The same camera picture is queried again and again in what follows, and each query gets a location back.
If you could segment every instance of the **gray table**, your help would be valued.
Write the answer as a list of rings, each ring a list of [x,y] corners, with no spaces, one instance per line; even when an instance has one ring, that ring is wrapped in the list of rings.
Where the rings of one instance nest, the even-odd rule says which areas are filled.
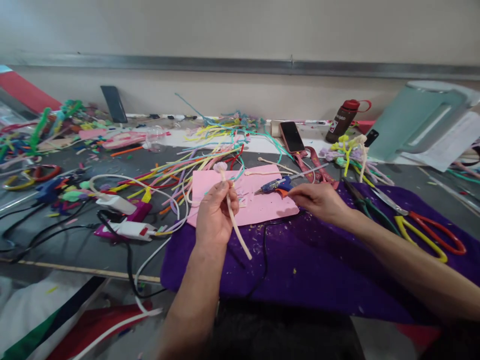
[[[164,164],[166,161],[172,161],[179,157],[175,155],[179,152],[179,147],[168,147],[163,153],[151,153],[146,151],[134,151],[130,154],[124,154],[121,157],[111,158],[107,152],[100,154],[99,161],[88,160],[90,151],[84,151],[80,155],[76,155],[74,150],[64,150],[55,154],[45,156],[42,160],[43,164],[56,164],[62,166],[64,171],[77,168],[79,162],[83,162],[86,166],[92,166],[88,170],[87,175],[94,176],[98,174],[105,174],[107,172],[116,171],[116,174],[135,177],[139,174],[146,173],[149,169],[155,167],[155,163]],[[247,168],[264,165],[257,159],[262,156],[264,159],[277,161],[278,154],[259,154],[257,152],[244,152],[242,157]],[[291,168],[295,168],[292,161],[283,156],[282,164]],[[427,176],[422,173],[416,166],[406,165],[381,165],[381,171],[391,176],[391,179],[397,186],[411,190],[420,195],[423,200],[430,206],[435,208],[439,213],[450,219],[452,222],[463,228],[477,239],[480,239],[480,219],[466,209],[460,202],[454,199],[451,195],[446,193],[438,186],[427,184],[430,181]],[[339,178],[339,170],[332,164],[326,168],[327,171],[336,179]],[[451,186],[455,187],[451,178],[446,175],[436,174],[433,170],[429,172],[438,179]],[[349,176],[354,177],[355,173],[351,171]],[[116,184],[121,179],[111,178],[105,181],[97,181],[95,185],[99,187],[102,183]],[[304,179],[294,180],[294,185],[304,182]],[[480,195],[480,186],[460,180],[461,184],[472,192]],[[134,189],[127,189],[121,192],[122,196],[132,193]],[[5,204],[15,197],[23,195],[21,192],[1,191],[0,203]],[[175,221],[175,215],[170,211],[167,215],[159,215],[161,203],[165,201],[165,197],[160,194],[154,194],[152,198],[153,209],[145,219],[146,222],[154,224],[156,227],[162,225],[172,225]],[[26,202],[21,207],[31,205],[33,201]],[[88,223],[97,223],[96,217],[99,206],[91,203],[87,205],[84,211],[78,216],[78,221],[73,225],[81,225]],[[47,217],[50,214],[49,209],[39,211],[38,214],[32,216],[28,223],[17,228],[12,234],[11,239],[16,243],[25,246],[32,239],[32,237],[44,227],[55,224],[59,221],[58,217]],[[8,218],[0,221],[0,232],[3,232],[14,221],[17,221],[23,216],[23,213],[11,215]],[[136,270],[147,259],[147,257],[162,243],[162,240],[153,240],[152,242],[133,243],[133,269]],[[162,250],[156,258],[154,258],[143,271],[141,281],[157,283],[160,281],[159,274],[163,263],[165,251]],[[126,278],[126,261],[127,251],[125,246],[117,245],[111,246],[110,243],[103,238],[93,235],[93,232],[88,229],[74,229],[61,233],[46,243],[35,248],[29,255],[27,255],[21,264],[8,265],[5,261],[9,258],[8,253],[0,254],[0,266],[21,266],[21,264],[30,264],[34,266],[50,267],[67,271],[85,272],[90,274],[97,274],[106,277]]]

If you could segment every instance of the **charger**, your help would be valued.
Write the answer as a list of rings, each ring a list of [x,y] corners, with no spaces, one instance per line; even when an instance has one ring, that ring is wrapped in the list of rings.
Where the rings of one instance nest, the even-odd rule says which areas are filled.
[[[151,234],[157,232],[155,226],[146,222],[123,221],[119,224],[116,233],[129,239],[152,241]]]
[[[137,210],[134,204],[119,195],[103,194],[101,198],[98,198],[96,203],[125,215],[132,215]]]

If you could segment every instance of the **light green kettle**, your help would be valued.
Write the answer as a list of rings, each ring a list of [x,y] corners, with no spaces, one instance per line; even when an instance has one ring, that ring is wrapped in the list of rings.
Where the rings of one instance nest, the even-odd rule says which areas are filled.
[[[377,136],[368,156],[391,162],[401,152],[428,150],[480,102],[480,92],[440,81],[409,81],[367,137]]]

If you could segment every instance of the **red bottle cap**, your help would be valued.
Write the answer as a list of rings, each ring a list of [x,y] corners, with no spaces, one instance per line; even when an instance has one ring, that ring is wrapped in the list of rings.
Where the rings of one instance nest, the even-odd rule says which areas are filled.
[[[345,100],[345,102],[342,105],[342,108],[347,108],[349,110],[358,110],[359,107],[360,107],[360,102],[355,99]]]

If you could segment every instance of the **brown water bottle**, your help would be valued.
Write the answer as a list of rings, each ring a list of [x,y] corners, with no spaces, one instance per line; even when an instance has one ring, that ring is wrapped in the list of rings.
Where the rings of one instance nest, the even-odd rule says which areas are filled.
[[[368,109],[364,111],[359,111],[360,103],[368,103]],[[326,134],[325,140],[330,144],[336,143],[347,130],[349,129],[350,124],[354,120],[357,113],[365,113],[372,107],[372,103],[368,100],[357,101],[355,99],[346,100],[343,105],[338,109],[338,112],[335,115],[332,123],[330,124],[330,129]]]

